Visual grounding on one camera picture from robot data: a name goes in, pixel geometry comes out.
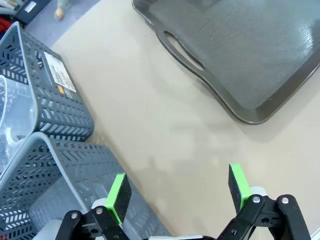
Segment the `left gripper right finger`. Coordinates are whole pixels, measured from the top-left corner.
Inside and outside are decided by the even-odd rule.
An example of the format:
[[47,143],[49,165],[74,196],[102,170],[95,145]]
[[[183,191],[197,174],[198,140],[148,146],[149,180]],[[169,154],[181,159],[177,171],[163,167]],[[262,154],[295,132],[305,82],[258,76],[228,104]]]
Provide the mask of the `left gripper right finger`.
[[273,240],[311,240],[296,198],[284,194],[273,200],[253,192],[240,164],[230,164],[228,187],[236,216],[216,240],[250,240],[256,228],[267,228]]

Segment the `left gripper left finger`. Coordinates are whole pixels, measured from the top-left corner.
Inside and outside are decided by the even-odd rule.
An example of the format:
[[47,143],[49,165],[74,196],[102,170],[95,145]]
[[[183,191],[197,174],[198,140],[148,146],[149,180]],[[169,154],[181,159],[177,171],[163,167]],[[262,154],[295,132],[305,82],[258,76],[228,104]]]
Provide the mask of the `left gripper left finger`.
[[132,190],[125,173],[116,175],[107,198],[101,205],[82,214],[67,212],[55,240],[130,240],[122,229]]

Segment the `clear plastic measuring cup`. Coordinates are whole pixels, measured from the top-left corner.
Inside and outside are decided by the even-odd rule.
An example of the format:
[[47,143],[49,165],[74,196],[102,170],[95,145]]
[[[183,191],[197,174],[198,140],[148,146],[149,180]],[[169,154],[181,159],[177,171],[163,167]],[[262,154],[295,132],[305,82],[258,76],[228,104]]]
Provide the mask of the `clear plastic measuring cup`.
[[30,87],[0,75],[0,149],[18,147],[32,133],[35,121]]

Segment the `grey plastic lattice basket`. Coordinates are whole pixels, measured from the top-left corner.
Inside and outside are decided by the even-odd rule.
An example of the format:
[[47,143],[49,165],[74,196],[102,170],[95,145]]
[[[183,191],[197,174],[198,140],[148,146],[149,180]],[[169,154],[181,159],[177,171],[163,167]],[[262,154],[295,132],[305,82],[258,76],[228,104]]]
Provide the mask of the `grey plastic lattice basket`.
[[[35,132],[0,149],[0,240],[55,240],[69,211],[102,205],[124,169],[110,149]],[[131,198],[121,228],[130,240],[169,232],[128,178]]]

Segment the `grey basket with white label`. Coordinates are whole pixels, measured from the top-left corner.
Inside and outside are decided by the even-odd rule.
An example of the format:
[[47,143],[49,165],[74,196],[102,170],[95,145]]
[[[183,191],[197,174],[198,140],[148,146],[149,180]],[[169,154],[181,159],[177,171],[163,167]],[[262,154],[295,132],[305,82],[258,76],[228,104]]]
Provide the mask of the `grey basket with white label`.
[[0,39],[0,76],[27,91],[35,107],[30,130],[84,142],[94,121],[62,57],[14,22]]

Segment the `dark brown serving tray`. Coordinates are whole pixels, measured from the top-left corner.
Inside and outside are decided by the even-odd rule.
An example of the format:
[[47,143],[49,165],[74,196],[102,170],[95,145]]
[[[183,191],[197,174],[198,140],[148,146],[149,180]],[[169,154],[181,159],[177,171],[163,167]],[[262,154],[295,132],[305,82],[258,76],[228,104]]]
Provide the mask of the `dark brown serving tray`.
[[248,125],[320,68],[320,0],[131,0],[163,47]]

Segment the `dark grey storage bin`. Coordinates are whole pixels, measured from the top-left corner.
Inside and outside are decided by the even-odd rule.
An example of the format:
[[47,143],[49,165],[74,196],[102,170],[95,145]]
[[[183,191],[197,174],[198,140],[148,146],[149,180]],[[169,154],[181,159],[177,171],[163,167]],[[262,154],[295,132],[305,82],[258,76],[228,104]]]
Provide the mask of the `dark grey storage bin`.
[[18,4],[14,18],[28,25],[51,0],[15,0]]

